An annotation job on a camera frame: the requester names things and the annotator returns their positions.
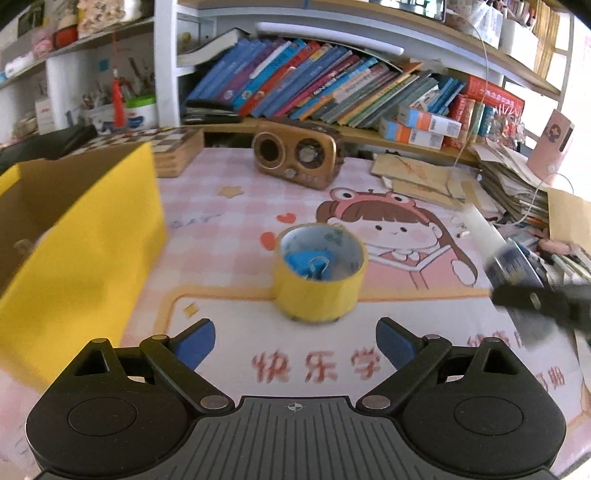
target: stack of paper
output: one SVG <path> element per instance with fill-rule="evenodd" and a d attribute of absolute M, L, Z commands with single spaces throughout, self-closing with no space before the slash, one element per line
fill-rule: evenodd
<path fill-rule="evenodd" d="M 523 218 L 533 202 L 523 224 L 538 228 L 548 226 L 548 186 L 525 165 L 527 157 L 492 142 L 473 144 L 471 149 L 480 158 L 482 187 L 513 221 Z"/>
<path fill-rule="evenodd" d="M 473 203 L 485 217 L 498 216 L 497 205 L 469 171 L 438 167 L 400 155 L 378 154 L 371 173 L 387 179 L 387 188 L 396 193 L 453 210 L 462 209 L 466 202 Z"/>

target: red heart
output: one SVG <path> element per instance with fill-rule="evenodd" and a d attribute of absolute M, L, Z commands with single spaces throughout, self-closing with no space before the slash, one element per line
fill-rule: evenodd
<path fill-rule="evenodd" d="M 273 232 L 264 232 L 261 235 L 261 245 L 263 247 L 265 247 L 266 250 L 269 250 L 269 252 L 272 252 L 275 249 L 275 242 L 276 242 L 276 238 L 275 238 L 275 234 Z"/>
<path fill-rule="evenodd" d="M 277 215 L 277 220 L 281 223 L 295 223 L 296 215 L 294 213 L 286 213 L 285 215 Z"/>

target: yellow box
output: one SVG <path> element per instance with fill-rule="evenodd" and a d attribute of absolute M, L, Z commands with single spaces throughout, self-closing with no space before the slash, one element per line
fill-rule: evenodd
<path fill-rule="evenodd" d="M 8 170 L 0 177 L 0 368 L 42 389 L 90 339 L 117 345 L 165 242 L 149 144 Z"/>

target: orange box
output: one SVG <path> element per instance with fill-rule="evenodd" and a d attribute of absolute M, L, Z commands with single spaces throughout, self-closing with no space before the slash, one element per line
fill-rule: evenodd
<path fill-rule="evenodd" d="M 415 128 L 434 134 L 445 135 L 457 138 L 460 134 L 462 124 L 451 118 L 441 115 L 433 115 L 415 108 L 401 107 L 398 111 L 397 120 L 405 127 Z"/>
<path fill-rule="evenodd" d="M 420 147 L 441 149 L 443 135 L 434 134 L 417 128 L 405 127 L 396 120 L 382 118 L 379 123 L 379 134 L 386 140 L 418 145 Z"/>

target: retro radio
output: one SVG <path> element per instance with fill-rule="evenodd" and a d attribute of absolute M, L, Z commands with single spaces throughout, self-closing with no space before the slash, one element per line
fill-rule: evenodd
<path fill-rule="evenodd" d="M 252 149 L 261 172 L 316 190 L 328 187 L 344 162 L 340 132 L 312 122 L 263 121 Z"/>

